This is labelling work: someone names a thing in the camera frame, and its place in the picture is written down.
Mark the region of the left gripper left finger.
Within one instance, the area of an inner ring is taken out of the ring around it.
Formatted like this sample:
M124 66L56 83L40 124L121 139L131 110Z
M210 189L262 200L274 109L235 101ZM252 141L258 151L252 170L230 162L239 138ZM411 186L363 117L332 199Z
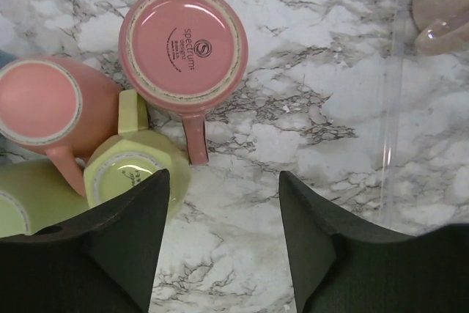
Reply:
M1 239L2 312L148 312L166 223L160 170L34 235Z

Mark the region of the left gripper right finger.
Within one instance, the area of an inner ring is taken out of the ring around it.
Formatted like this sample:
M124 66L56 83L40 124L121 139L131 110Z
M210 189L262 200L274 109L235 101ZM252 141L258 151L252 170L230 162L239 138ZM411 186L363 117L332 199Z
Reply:
M419 236L360 218L279 175L279 200L299 312L466 312L468 225Z

